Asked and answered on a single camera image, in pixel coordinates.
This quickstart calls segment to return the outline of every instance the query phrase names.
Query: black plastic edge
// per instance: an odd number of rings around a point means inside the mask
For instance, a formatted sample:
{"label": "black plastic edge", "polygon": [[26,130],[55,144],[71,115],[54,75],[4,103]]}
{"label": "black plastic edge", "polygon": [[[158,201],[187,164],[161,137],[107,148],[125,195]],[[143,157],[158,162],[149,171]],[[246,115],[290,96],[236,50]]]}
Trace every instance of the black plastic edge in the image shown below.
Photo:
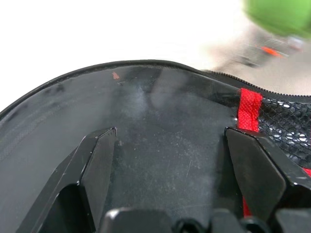
{"label": "black plastic edge", "polygon": [[8,107],[6,107],[4,110],[0,112],[0,120],[2,120],[6,114],[8,114],[12,109],[14,109],[16,106],[18,106],[20,103],[31,97],[32,95],[36,94],[37,92],[43,90],[44,88],[47,88],[55,83],[67,80],[69,78],[75,77],[80,74],[89,73],[92,72],[95,69],[98,70],[105,70],[105,69],[111,69],[114,67],[125,67],[125,66],[147,66],[147,65],[153,65],[153,66],[165,66],[165,67],[174,67],[177,69],[183,69],[187,71],[191,71],[196,74],[200,74],[203,76],[207,76],[208,78],[224,82],[226,84],[232,85],[237,88],[247,87],[250,90],[260,92],[264,94],[266,97],[273,98],[273,99],[279,99],[283,101],[291,101],[291,102],[300,102],[300,103],[311,103],[311,96],[295,96],[295,95],[286,95],[286,94],[277,94],[269,92],[268,90],[262,90],[259,87],[251,86],[250,84],[244,83],[242,80],[231,78],[229,75],[224,75],[222,73],[217,73],[214,71],[208,71],[208,70],[197,70],[195,68],[189,67],[187,65],[177,63],[177,62],[171,62],[171,61],[165,61],[165,60],[132,60],[132,61],[116,61],[116,62],[109,62],[109,63],[102,63],[97,64],[81,69],[77,69],[75,71],[71,71],[69,73],[63,74],[61,76],[58,76],[57,78],[54,78],[37,88],[33,89],[32,91],[28,92],[27,94],[23,95],[16,101],[14,101],[12,104],[10,104]]}

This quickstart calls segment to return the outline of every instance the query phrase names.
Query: scratch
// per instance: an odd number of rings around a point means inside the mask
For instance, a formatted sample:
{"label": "scratch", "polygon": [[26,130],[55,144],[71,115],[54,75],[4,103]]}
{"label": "scratch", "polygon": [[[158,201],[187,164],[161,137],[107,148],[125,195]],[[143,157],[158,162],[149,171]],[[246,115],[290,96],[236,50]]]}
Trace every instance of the scratch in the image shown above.
{"label": "scratch", "polygon": [[166,169],[165,174],[167,174],[167,172],[168,172],[168,170],[169,170],[170,162],[171,162],[171,161],[169,160],[169,164],[167,165],[167,169]]}
{"label": "scratch", "polygon": [[175,209],[171,209],[171,210],[172,210],[172,211],[186,210],[186,209],[189,209],[189,208],[205,207],[205,206],[210,206],[210,204],[185,205],[185,206],[183,206],[183,207],[175,208]]}
{"label": "scratch", "polygon": [[192,163],[192,159],[190,160],[190,163],[189,163],[189,167],[188,167],[188,171],[187,171],[186,177],[188,177],[188,173],[189,173],[189,169],[190,169],[191,163]]}

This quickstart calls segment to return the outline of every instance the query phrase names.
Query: black zipper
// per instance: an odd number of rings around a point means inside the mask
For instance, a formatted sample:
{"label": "black zipper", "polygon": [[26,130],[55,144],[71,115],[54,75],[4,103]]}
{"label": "black zipper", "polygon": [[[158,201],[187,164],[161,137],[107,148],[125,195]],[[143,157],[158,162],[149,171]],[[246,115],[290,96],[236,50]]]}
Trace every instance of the black zipper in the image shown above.
{"label": "black zipper", "polygon": [[209,71],[206,71],[206,72],[207,73],[212,73],[212,74],[215,74],[215,75],[225,76],[225,77],[237,80],[237,81],[243,83],[244,85],[253,87],[253,88],[258,89],[258,90],[260,90],[262,92],[270,93],[270,94],[273,94],[273,95],[282,95],[282,96],[287,96],[287,97],[311,98],[311,95],[292,95],[292,94],[284,94],[284,93],[278,93],[278,92],[275,92],[275,91],[270,91],[270,90],[264,89],[262,87],[256,86],[256,85],[254,85],[252,83],[249,83],[249,82],[247,82],[247,81],[245,81],[243,79],[240,79],[240,78],[238,78],[238,77],[236,77],[234,75],[223,73],[223,72],[217,72],[217,71],[212,71],[212,70],[209,70]]}

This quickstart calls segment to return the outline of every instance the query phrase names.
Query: red mark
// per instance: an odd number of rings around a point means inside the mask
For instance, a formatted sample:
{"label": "red mark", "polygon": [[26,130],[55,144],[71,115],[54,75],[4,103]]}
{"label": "red mark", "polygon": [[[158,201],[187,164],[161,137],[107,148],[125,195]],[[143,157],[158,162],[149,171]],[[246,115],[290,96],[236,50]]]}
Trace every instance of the red mark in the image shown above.
{"label": "red mark", "polygon": [[276,57],[283,57],[281,54],[279,54],[276,50],[273,50],[271,48],[268,48],[268,47],[261,47],[261,49],[263,51],[265,51],[266,53],[270,54],[270,55],[273,55],[273,56],[276,56]]}
{"label": "red mark", "polygon": [[116,72],[112,72],[113,79],[119,79],[120,76]]}

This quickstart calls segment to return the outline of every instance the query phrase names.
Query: white background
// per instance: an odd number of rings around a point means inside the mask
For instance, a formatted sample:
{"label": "white background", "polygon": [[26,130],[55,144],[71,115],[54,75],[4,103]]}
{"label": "white background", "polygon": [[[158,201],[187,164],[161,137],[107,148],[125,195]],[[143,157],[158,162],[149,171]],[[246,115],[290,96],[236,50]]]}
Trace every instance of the white background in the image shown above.
{"label": "white background", "polygon": [[2,0],[0,110],[64,73],[99,63],[216,65],[245,25],[238,0]]}

